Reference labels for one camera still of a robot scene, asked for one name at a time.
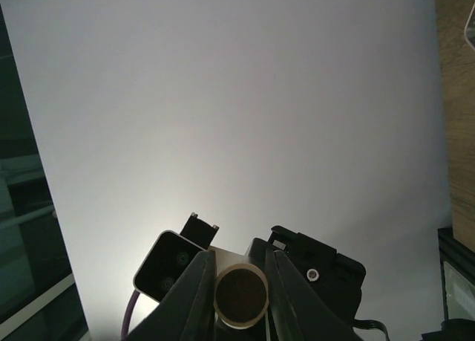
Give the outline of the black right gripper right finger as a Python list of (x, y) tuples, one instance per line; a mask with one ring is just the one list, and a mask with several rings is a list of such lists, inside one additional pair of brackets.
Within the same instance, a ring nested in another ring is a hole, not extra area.
[(267, 250), (269, 308), (279, 340), (360, 340), (307, 284), (285, 252)]

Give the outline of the light wooden chess piece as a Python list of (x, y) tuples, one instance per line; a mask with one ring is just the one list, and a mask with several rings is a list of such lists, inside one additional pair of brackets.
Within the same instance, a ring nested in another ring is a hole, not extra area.
[(214, 310), (230, 328), (256, 325), (269, 306), (269, 283), (263, 271), (250, 263), (222, 270), (214, 284)]

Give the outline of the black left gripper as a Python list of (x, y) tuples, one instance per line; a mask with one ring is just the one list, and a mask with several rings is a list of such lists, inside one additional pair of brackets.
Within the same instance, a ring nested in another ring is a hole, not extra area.
[(261, 270), (267, 249), (283, 251), (306, 283), (327, 307), (348, 325), (361, 304), (366, 269), (327, 244), (282, 226), (274, 226), (268, 240), (252, 239), (245, 260)]

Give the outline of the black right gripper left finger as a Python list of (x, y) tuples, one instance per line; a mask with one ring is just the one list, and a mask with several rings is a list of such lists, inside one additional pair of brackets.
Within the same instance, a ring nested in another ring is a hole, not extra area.
[(215, 252), (199, 252), (159, 305), (129, 333), (128, 339), (212, 340), (215, 278)]

